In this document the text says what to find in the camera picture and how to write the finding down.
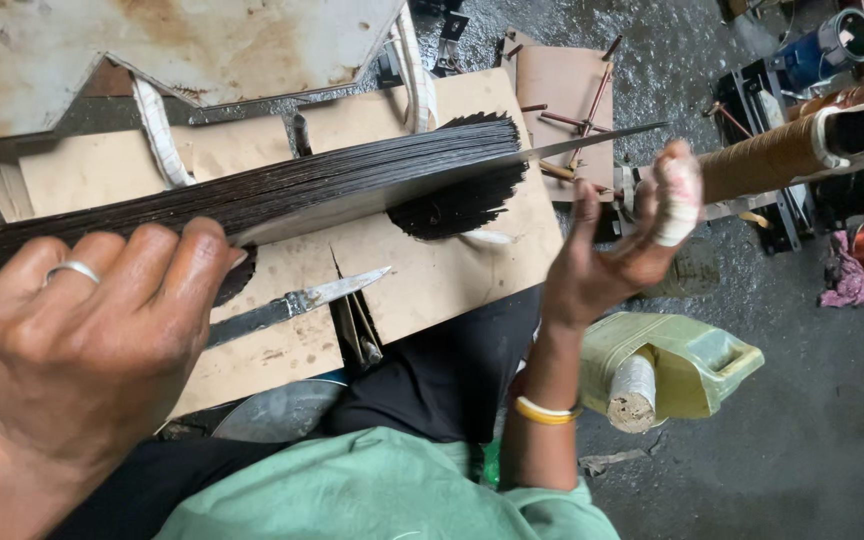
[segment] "person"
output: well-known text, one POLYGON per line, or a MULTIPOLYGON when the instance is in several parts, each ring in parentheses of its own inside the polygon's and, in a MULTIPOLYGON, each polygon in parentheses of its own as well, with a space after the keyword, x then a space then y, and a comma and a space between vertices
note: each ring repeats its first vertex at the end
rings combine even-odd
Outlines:
POLYGON ((0 538, 618 538, 576 471, 579 354, 586 327, 657 283, 695 225, 689 146, 671 143, 655 170, 635 235, 596 251, 600 204, 577 182, 543 291, 390 344, 318 438, 288 446, 142 442, 243 257, 218 223, 94 232, 72 250, 31 240, 0 271, 0 538), (492 439, 539 315, 492 491, 469 480, 470 443, 492 439))

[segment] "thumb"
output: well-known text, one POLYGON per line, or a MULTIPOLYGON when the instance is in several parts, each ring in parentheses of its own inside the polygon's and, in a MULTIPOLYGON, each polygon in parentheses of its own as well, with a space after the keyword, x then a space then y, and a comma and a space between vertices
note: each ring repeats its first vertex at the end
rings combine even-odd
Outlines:
POLYGON ((576 178, 572 215, 572 240, 580 244, 592 244, 599 216, 602 215, 602 204, 599 203, 599 194, 591 182, 576 178))

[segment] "metal plate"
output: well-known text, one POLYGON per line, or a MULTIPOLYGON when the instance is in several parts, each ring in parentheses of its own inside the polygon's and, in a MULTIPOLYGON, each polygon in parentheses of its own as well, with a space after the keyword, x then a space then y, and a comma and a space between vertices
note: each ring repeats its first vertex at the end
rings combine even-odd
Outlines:
POLYGON ((0 0, 0 138, 50 131, 102 59, 197 107, 358 82, 402 0, 0 0))
POLYGON ((235 408, 213 437, 256 443, 284 443, 305 437, 319 424, 346 385, 307 378, 260 392, 235 408))

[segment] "bangle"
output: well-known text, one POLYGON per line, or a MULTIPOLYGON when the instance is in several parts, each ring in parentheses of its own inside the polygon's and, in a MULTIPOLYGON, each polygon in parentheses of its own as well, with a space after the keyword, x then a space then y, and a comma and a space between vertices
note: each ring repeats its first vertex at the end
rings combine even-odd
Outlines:
POLYGON ((515 411, 538 424, 546 426, 559 426, 568 424, 582 414, 582 404, 576 403, 572 410, 549 410, 536 405, 525 396, 519 396, 515 400, 515 411))

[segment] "forearm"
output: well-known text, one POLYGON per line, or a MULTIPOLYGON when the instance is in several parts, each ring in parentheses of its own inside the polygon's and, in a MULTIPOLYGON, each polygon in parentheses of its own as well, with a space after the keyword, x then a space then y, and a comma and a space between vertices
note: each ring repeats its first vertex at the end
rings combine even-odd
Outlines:
POLYGON ((0 435, 0 538, 42 538, 114 465, 82 467, 43 459, 0 435))
MULTIPOLYGON (((583 330, 543 322, 529 354, 523 395, 539 407, 567 411, 575 406, 583 330)), ((575 423, 546 425, 510 408, 502 441, 505 487, 576 486, 575 423)))

